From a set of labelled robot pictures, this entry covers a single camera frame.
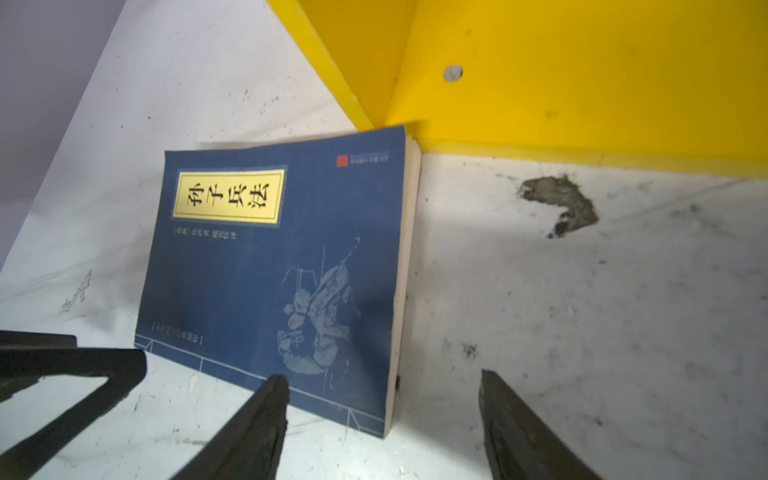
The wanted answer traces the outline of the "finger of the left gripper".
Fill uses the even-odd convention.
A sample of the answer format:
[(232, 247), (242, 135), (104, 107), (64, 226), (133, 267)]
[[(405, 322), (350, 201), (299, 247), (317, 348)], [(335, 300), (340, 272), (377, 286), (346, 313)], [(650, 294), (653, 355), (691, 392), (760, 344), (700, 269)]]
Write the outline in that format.
[(1, 477), (30, 479), (147, 374), (141, 348), (74, 335), (1, 332)]

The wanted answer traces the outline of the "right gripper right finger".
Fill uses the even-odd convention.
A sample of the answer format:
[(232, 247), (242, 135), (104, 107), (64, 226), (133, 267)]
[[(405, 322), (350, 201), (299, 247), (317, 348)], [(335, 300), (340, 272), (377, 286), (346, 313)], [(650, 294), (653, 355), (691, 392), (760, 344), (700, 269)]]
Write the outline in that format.
[(482, 371), (479, 410), (493, 479), (598, 477), (492, 370)]

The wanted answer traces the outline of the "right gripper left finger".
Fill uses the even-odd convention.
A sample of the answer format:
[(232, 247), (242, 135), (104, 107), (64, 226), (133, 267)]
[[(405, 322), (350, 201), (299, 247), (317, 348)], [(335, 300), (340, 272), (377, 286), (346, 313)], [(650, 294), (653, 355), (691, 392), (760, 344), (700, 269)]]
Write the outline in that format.
[(287, 430), (289, 386), (272, 375), (174, 477), (274, 479)]

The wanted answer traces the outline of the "navy book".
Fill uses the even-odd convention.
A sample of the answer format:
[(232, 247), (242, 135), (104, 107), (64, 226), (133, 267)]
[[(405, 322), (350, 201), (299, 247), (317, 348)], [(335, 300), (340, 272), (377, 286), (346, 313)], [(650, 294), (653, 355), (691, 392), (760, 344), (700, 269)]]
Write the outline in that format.
[(385, 437), (420, 162), (402, 126), (167, 152), (136, 346)]

